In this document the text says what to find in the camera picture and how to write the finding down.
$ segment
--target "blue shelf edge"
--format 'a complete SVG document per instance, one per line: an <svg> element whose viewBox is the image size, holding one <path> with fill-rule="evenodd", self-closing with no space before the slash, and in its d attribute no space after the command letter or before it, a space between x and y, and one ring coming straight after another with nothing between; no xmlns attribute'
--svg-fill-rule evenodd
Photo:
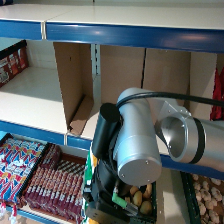
<svg viewBox="0 0 224 224"><path fill-rule="evenodd" d="M224 53L224 30L46 23L50 41Z"/></svg>
<svg viewBox="0 0 224 224"><path fill-rule="evenodd" d="M90 150L92 140L75 137L75 136L67 136L67 146L71 146L74 148L82 149L82 150Z"/></svg>
<svg viewBox="0 0 224 224"><path fill-rule="evenodd" d="M0 20L0 37L42 40L41 23Z"/></svg>
<svg viewBox="0 0 224 224"><path fill-rule="evenodd" d="M35 138L58 145L64 145L64 134L27 127L19 124L0 121L0 131Z"/></svg>
<svg viewBox="0 0 224 224"><path fill-rule="evenodd" d="M6 210L9 211L9 212L12 212L12 207L6 206ZM17 214L21 215L21 216L23 216L25 218L35 220L35 221L40 222L40 223L60 224L59 222L55 222L55 221L43 218L41 216L38 216L38 215L35 215L35 214L32 214L32 213L26 212L26 211L23 211L23 210L20 210L20 209L17 209Z"/></svg>
<svg viewBox="0 0 224 224"><path fill-rule="evenodd" d="M187 164L187 163L177 163L177 162L174 162L170 158L170 156L162 155L162 154L160 154L160 158L164 168L169 168L172 170L183 171L186 173L194 173L194 174L199 174L206 177L212 177L212 178L224 180L223 172L219 172L210 167L198 166L198 165Z"/></svg>

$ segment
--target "cardboard panel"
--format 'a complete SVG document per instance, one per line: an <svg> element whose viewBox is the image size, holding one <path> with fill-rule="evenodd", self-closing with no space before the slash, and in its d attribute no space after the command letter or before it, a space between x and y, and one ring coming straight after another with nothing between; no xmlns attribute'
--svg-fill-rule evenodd
<svg viewBox="0 0 224 224"><path fill-rule="evenodd" d="M190 94L212 98L217 55L212 53L191 53ZM190 102L193 117L210 119L211 106Z"/></svg>
<svg viewBox="0 0 224 224"><path fill-rule="evenodd" d="M93 98L92 61L90 44L80 44L82 87L86 96Z"/></svg>
<svg viewBox="0 0 224 224"><path fill-rule="evenodd" d="M190 53L147 49L143 88L186 94L189 85Z"/></svg>
<svg viewBox="0 0 224 224"><path fill-rule="evenodd" d="M141 87L144 48L101 46L101 101L116 103L127 88Z"/></svg>
<svg viewBox="0 0 224 224"><path fill-rule="evenodd" d="M74 135L81 135L85 127L86 121L89 118L90 112L93 107L93 99L85 96L75 117L73 118L70 126L72 127L71 133Z"/></svg>
<svg viewBox="0 0 224 224"><path fill-rule="evenodd" d="M55 42L54 49L66 123L69 127L83 97L79 44Z"/></svg>

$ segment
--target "black cable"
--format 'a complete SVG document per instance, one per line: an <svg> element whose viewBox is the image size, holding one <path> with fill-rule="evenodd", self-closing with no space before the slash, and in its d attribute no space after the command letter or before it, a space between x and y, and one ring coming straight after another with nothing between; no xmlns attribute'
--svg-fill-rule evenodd
<svg viewBox="0 0 224 224"><path fill-rule="evenodd" d="M145 93L137 93L133 94L131 96L125 97L124 99L120 100L117 103L117 107L120 108L125 103L127 103L130 100L134 99L142 99L142 98L171 98L171 99L178 99L178 100L189 100L197 103L203 103L213 106L219 106L224 107L224 102L219 100L212 100L204 97L198 97L198 96L190 96L190 95L184 95L184 94L178 94L178 93L167 93L167 92L145 92Z"/></svg>

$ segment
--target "robotic arm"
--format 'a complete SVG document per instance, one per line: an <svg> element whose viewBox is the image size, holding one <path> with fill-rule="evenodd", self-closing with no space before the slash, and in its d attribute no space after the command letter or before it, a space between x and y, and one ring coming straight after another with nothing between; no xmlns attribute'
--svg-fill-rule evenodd
<svg viewBox="0 0 224 224"><path fill-rule="evenodd" d="M119 96L118 104L128 96L146 92L149 91L127 89ZM120 108L106 103L100 109L92 143L92 152L100 162L89 187L87 216L94 219L90 211L100 211L103 217L116 217L118 223L121 220L128 223L125 217L136 214L136 208L127 204L126 212L112 211L111 196L115 190L117 195L124 196L132 185L144 186L159 178L162 164L156 135L165 143L174 161L197 163L224 172L222 121L193 118L174 99L133 98Z"/></svg>

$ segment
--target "potato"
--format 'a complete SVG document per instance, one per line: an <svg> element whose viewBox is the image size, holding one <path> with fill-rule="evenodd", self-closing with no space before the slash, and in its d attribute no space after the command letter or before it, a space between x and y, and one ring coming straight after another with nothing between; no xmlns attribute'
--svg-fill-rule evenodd
<svg viewBox="0 0 224 224"><path fill-rule="evenodd" d="M152 184L147 184L145 193L143 194L143 198L149 199L152 194Z"/></svg>
<svg viewBox="0 0 224 224"><path fill-rule="evenodd" d="M131 203L131 199L130 199L130 197L125 197L124 200L125 200L126 202L128 202L128 203Z"/></svg>
<svg viewBox="0 0 224 224"><path fill-rule="evenodd" d="M150 201L143 201L140 212L144 215L150 215L152 213L152 204Z"/></svg>
<svg viewBox="0 0 224 224"><path fill-rule="evenodd" d="M142 192L141 191L137 191L133 197L133 203L140 207L140 205L142 204Z"/></svg>
<svg viewBox="0 0 224 224"><path fill-rule="evenodd" d="M133 196L137 191L139 191L139 189L135 186L133 186L131 189L130 189L130 193L131 195Z"/></svg>

